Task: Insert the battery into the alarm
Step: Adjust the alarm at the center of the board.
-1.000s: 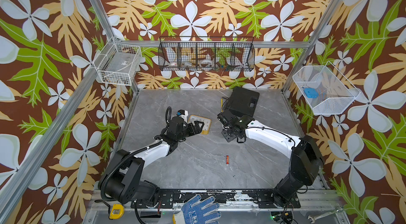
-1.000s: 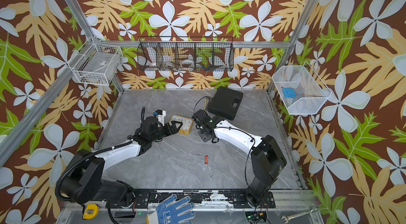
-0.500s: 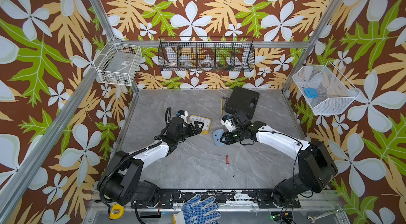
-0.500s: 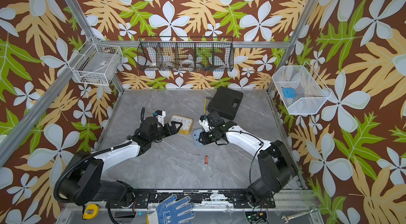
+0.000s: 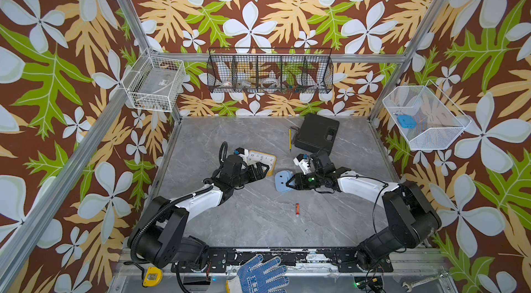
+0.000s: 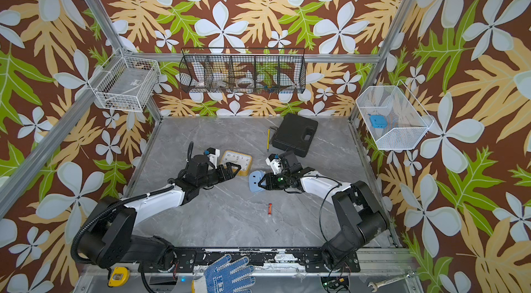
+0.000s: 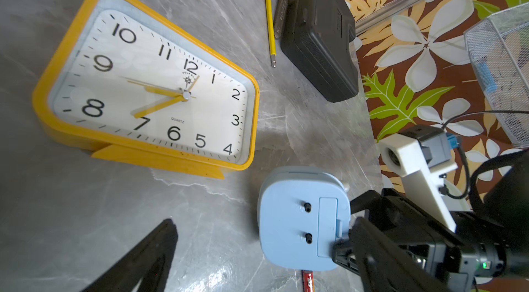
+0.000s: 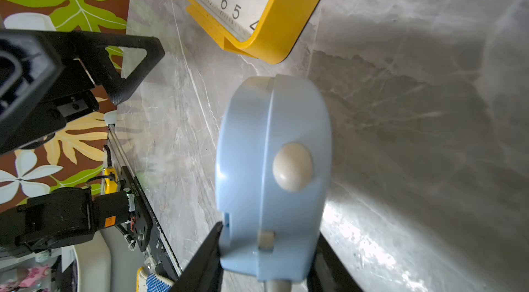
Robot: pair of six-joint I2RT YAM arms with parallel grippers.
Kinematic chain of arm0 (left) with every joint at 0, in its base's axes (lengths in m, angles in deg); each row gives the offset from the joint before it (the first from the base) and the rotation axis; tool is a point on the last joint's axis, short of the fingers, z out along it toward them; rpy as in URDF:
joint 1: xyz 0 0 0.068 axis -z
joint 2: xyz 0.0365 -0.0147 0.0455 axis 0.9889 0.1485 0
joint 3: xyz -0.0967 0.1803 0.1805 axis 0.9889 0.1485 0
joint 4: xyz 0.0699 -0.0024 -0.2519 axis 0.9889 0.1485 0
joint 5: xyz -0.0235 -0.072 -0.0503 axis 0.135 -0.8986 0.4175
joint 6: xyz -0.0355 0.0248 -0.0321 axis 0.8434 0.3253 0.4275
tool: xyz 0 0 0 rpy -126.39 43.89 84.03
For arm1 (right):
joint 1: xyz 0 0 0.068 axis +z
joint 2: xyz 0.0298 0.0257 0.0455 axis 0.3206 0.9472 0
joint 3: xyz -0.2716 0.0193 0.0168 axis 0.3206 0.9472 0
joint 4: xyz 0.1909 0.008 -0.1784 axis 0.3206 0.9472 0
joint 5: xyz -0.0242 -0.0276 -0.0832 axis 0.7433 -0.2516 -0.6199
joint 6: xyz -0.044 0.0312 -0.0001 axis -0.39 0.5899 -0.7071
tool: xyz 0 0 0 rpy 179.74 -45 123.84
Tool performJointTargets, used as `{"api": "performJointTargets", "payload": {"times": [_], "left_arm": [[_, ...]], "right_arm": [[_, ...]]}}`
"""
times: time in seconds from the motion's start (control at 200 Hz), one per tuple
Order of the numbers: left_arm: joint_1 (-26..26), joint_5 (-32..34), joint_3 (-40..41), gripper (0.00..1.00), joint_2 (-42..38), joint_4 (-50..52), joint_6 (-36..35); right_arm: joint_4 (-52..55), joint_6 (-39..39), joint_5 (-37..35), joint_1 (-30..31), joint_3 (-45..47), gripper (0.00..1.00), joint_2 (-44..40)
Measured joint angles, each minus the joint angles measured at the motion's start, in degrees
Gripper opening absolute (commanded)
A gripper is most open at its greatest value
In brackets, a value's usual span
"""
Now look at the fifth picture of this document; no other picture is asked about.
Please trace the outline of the yellow square alarm clock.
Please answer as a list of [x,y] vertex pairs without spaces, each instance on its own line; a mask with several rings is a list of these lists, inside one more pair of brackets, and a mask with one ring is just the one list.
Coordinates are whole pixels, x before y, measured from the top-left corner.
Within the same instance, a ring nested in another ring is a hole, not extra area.
[[275,164],[277,161],[277,157],[275,155],[271,155],[268,153],[262,153],[259,151],[251,150],[248,152],[247,155],[247,164],[256,164],[260,162],[261,164],[265,164],[268,166],[269,170],[267,172],[267,176],[272,176],[275,170]]

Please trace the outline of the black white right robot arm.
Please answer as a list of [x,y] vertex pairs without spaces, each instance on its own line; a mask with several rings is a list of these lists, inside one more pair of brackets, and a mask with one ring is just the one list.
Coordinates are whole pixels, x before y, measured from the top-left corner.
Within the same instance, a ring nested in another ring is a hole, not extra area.
[[327,153],[300,154],[294,164],[301,169],[286,181],[298,191],[348,193],[372,201],[384,209],[388,226],[355,248],[355,264],[363,271],[376,268],[391,253],[414,249],[442,227],[442,220],[414,182],[385,182],[356,171],[337,168]]

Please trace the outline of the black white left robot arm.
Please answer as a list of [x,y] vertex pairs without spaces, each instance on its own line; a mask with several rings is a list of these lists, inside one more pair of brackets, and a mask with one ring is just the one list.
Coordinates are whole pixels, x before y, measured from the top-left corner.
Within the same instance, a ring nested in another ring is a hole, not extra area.
[[175,199],[154,198],[131,233],[127,247],[135,264],[150,264],[163,269],[181,264],[194,270],[207,265],[209,246],[193,236],[185,237],[186,224],[203,212],[227,201],[236,189],[264,179],[269,166],[247,164],[239,155],[229,155],[204,187]]

